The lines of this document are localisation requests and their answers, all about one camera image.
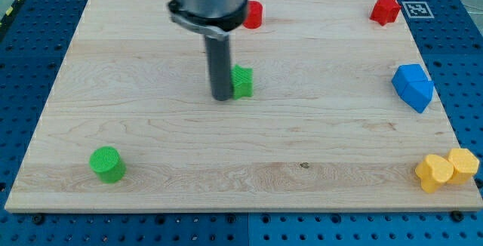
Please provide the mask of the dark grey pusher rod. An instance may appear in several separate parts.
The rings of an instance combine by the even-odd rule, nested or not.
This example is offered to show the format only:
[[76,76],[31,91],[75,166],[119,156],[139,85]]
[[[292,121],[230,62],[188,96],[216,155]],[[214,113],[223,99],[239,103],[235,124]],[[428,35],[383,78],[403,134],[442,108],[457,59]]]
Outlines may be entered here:
[[204,40],[211,95],[218,101],[231,99],[232,78],[229,37],[220,41],[205,36]]

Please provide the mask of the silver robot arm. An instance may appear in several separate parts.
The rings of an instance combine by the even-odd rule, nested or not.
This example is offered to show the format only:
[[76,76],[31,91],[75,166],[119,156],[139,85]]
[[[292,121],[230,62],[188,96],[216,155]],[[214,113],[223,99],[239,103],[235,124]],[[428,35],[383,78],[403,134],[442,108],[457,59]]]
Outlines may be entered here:
[[170,0],[171,21],[203,36],[211,95],[225,101],[233,96],[230,32],[248,15],[249,0]]

